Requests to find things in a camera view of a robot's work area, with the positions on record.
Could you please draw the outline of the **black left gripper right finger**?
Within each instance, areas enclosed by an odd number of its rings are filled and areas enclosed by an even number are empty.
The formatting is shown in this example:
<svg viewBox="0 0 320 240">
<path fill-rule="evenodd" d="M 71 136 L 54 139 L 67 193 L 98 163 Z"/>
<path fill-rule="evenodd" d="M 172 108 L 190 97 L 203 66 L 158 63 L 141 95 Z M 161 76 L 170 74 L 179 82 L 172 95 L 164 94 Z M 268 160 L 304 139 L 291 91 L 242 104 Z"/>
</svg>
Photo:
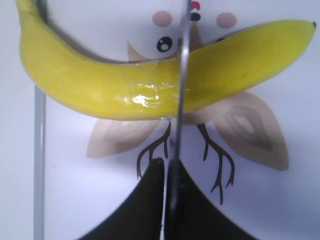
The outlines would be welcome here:
<svg viewBox="0 0 320 240">
<path fill-rule="evenodd" d="M 168 240 L 253 240 L 225 217 L 194 183 L 179 159 L 169 163 L 166 191 Z"/>
</svg>

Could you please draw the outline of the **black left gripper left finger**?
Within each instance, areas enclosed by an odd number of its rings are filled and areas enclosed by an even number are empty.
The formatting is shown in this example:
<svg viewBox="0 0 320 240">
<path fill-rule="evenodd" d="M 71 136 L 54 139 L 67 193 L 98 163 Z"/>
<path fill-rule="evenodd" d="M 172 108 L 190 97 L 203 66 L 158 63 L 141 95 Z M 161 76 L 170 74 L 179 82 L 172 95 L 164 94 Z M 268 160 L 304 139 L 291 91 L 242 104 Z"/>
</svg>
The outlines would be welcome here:
<svg viewBox="0 0 320 240">
<path fill-rule="evenodd" d="M 80 239 L 159 240 L 162 229 L 164 177 L 163 159 L 153 159 L 124 202 Z"/>
</svg>

